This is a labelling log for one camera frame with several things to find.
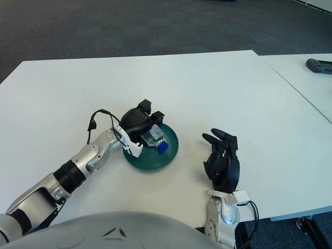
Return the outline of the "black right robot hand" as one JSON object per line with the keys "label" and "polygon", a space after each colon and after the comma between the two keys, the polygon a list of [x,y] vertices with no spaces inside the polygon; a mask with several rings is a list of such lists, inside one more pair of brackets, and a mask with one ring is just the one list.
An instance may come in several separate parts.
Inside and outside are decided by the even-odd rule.
{"label": "black right robot hand", "polygon": [[211,154],[203,163],[205,172],[212,181],[213,189],[232,193],[236,190],[240,178],[240,163],[237,157],[237,137],[217,128],[212,134],[202,134],[211,144]]}

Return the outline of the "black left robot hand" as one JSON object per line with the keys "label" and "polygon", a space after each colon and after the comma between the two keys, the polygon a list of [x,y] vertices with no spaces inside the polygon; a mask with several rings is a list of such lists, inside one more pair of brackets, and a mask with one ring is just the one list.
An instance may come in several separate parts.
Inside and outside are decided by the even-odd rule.
{"label": "black left robot hand", "polygon": [[164,113],[156,111],[151,113],[151,102],[147,99],[141,101],[137,107],[127,111],[119,125],[126,131],[134,143],[143,143],[142,135],[148,132],[153,125],[161,126]]}

